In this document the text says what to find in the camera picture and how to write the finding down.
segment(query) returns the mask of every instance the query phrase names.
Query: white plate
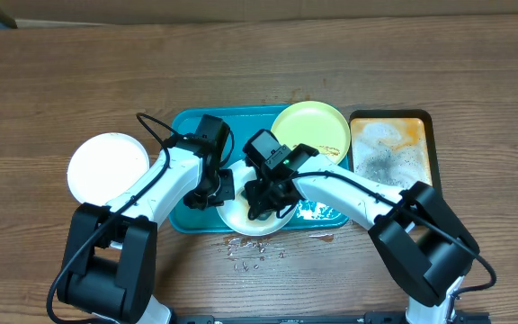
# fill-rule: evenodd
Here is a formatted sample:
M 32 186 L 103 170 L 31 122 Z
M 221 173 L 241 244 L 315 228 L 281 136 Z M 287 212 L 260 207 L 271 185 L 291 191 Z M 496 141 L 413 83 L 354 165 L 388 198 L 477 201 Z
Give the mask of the white plate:
M 247 236 L 264 236 L 280 230 L 290 221 L 297 206 L 282 219 L 278 219 L 273 212 L 266 220 L 249 220 L 249 203 L 241 193 L 245 189 L 245 183 L 255 180 L 257 175 L 243 160 L 235 162 L 229 168 L 233 170 L 235 200 L 225 201 L 223 206 L 217 207 L 217 212 L 230 229 Z M 285 213 L 289 208 L 290 206 L 286 207 L 281 213 Z
M 80 203 L 105 205 L 149 169 L 145 148 L 129 135 L 105 133 L 88 139 L 69 161 L 67 184 Z

